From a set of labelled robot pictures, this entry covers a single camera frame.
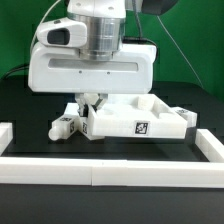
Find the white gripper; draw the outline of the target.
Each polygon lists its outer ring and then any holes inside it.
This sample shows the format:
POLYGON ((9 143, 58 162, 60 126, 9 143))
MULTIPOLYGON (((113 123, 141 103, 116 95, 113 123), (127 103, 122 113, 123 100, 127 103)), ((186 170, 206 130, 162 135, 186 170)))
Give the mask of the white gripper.
POLYGON ((31 57, 28 85, 34 92, 76 93, 79 115, 88 116, 83 93, 101 93, 92 105, 103 107, 107 94, 148 93, 152 88, 153 45, 124 44, 109 61, 83 60, 76 49, 37 43, 31 57))

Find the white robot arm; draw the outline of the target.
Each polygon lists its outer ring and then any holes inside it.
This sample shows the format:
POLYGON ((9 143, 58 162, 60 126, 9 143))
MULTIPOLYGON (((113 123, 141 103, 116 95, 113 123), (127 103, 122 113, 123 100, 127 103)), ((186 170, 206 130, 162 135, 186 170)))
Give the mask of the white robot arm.
POLYGON ((40 23, 31 46, 28 85, 35 92, 73 93, 83 113, 86 93, 100 107, 110 94, 151 90, 157 47, 126 37, 128 10, 166 13, 178 0, 69 0, 65 18, 40 23))

